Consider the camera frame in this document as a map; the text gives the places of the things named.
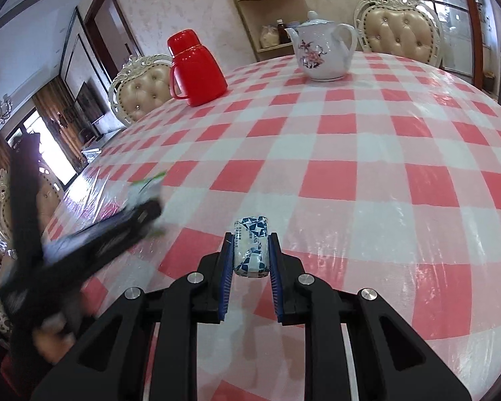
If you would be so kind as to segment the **person left hand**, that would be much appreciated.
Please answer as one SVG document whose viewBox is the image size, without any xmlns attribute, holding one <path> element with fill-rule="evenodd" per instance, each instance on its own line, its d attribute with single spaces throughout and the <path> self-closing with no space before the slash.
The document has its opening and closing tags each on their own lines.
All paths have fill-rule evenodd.
<svg viewBox="0 0 501 401">
<path fill-rule="evenodd" d="M 63 359 L 76 341 L 66 330 L 66 320 L 61 313 L 45 319 L 42 326 L 32 332 L 32 337 L 38 353 L 53 365 Z"/>
</svg>

